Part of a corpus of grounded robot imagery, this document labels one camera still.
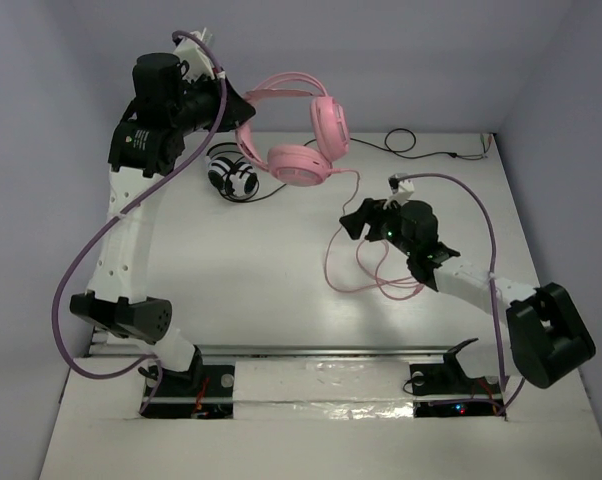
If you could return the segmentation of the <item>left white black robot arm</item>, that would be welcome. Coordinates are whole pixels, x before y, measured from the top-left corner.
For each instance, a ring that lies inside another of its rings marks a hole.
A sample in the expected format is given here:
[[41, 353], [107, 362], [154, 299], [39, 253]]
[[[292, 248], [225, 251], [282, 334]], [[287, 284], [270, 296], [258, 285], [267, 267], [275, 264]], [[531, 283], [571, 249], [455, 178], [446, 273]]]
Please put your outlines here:
[[84, 321], [127, 340], [161, 363], [181, 394], [203, 382], [200, 350], [172, 324], [172, 305], [149, 295], [147, 270], [163, 186], [182, 169], [186, 135], [232, 131], [255, 110], [197, 48], [140, 56], [135, 96], [116, 126], [108, 156], [109, 203], [101, 250], [85, 292], [70, 300]]

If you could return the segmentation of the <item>pink over-ear headphones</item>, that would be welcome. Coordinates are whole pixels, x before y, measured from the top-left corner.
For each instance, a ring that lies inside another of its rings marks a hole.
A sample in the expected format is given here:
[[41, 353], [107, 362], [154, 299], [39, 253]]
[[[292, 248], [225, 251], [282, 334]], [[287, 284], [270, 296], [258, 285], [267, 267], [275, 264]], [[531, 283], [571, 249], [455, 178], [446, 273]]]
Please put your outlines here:
[[252, 140], [251, 124], [235, 130], [235, 142], [250, 163], [283, 184], [312, 187], [337, 174], [334, 163], [349, 151], [350, 133], [343, 107], [314, 76], [303, 72], [275, 74], [247, 91], [243, 99], [255, 107], [265, 99], [310, 97], [310, 120], [316, 146], [280, 144], [261, 157]]

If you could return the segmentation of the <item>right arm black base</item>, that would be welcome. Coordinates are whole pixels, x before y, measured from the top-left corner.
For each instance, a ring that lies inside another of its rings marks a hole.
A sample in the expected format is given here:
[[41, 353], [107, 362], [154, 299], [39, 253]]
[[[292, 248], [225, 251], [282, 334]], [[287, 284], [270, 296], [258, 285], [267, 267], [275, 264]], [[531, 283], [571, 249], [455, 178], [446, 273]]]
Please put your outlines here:
[[462, 369], [458, 354], [477, 338], [465, 340], [443, 355], [439, 363], [411, 364], [402, 391], [415, 400], [417, 418], [463, 418], [498, 416], [505, 405], [497, 383], [486, 377], [469, 377]]

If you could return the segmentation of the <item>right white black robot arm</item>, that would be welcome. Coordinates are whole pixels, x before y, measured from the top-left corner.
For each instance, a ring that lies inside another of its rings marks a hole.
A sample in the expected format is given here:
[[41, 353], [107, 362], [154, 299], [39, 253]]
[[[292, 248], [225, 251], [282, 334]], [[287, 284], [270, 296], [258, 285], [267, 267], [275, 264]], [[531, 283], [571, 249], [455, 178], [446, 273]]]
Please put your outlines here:
[[387, 241], [406, 256], [421, 285], [492, 316], [508, 331], [497, 359], [537, 388], [547, 389], [596, 355], [596, 346], [568, 291], [551, 282], [531, 286], [497, 277], [439, 239], [431, 205], [372, 198], [340, 217], [353, 240]]

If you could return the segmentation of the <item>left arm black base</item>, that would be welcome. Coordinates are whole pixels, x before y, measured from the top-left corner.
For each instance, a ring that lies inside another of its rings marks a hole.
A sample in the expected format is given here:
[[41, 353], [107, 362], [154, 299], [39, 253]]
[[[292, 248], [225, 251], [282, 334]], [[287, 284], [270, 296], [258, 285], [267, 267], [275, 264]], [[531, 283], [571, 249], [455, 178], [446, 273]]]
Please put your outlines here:
[[200, 351], [190, 368], [139, 367], [145, 386], [140, 415], [148, 419], [225, 420], [234, 414], [234, 364], [205, 364]]

